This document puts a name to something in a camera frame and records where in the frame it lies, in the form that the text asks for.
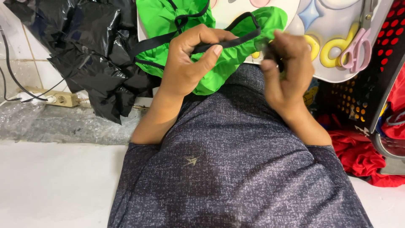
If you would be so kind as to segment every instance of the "speckled gray shirt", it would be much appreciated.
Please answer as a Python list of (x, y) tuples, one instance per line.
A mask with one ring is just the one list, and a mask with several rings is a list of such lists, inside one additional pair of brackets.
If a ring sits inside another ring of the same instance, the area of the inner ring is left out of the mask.
[(108, 227), (372, 227), (333, 148), (304, 145), (263, 88), (241, 65), (161, 145), (130, 144)]

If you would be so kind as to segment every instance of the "logo on shirt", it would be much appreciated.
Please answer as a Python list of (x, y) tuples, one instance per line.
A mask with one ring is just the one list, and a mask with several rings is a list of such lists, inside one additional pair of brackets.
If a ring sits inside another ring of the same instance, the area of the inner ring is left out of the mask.
[(196, 158), (186, 158), (185, 157), (185, 159), (188, 161), (188, 163), (185, 164), (184, 166), (187, 166), (190, 164), (193, 164), (193, 166), (195, 166), (198, 158), (200, 158), (200, 157), (196, 157)]

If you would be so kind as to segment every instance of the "green fabric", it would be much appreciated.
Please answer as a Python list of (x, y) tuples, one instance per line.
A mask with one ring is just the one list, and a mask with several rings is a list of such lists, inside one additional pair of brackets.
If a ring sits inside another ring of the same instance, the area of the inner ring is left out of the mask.
[[(175, 17), (185, 14), (195, 14), (200, 12), (206, 5), (206, 1), (201, 0), (173, 0), (178, 9), (173, 7), (167, 0), (137, 0), (136, 6), (139, 17), (146, 29), (149, 38), (167, 34), (176, 30)], [(217, 91), (226, 79), (236, 71), (250, 54), (256, 52), (256, 42), (261, 42), (264, 38), (274, 39), (274, 30), (283, 30), (287, 23), (287, 14), (277, 7), (262, 7), (252, 12), (261, 27), (259, 36), (235, 47), (224, 48), (215, 67), (207, 73), (199, 82), (193, 93), (197, 95), (209, 95)], [(206, 13), (198, 18), (189, 17), (188, 23), (182, 31), (204, 23), (209, 28), (215, 28), (215, 19), (209, 8)], [(243, 37), (256, 28), (252, 18), (247, 17), (231, 30), (231, 32)], [(162, 66), (166, 64), (169, 43), (147, 50), (136, 57), (141, 60), (158, 63)], [(200, 59), (203, 53), (193, 54), (190, 58), (193, 62)], [(159, 77), (163, 76), (163, 70), (136, 62), (145, 72)]]

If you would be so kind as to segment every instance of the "white floor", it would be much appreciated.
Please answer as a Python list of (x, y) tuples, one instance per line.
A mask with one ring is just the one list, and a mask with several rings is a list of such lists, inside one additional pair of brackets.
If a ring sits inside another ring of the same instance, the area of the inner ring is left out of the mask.
[[(0, 227), (105, 228), (125, 152), (125, 146), (0, 141)], [(376, 228), (405, 226), (405, 186), (352, 182)]]

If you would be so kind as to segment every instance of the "person's left hand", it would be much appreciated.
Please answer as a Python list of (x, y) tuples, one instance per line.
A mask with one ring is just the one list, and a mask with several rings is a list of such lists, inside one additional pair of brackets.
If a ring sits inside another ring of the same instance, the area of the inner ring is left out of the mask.
[(218, 43), (238, 38), (229, 31), (197, 25), (172, 39), (169, 45), (160, 91), (170, 96), (184, 97), (191, 93), (198, 82), (215, 66), (222, 52), (222, 46), (213, 45), (198, 60), (192, 62), (190, 56), (194, 47), (203, 43)]

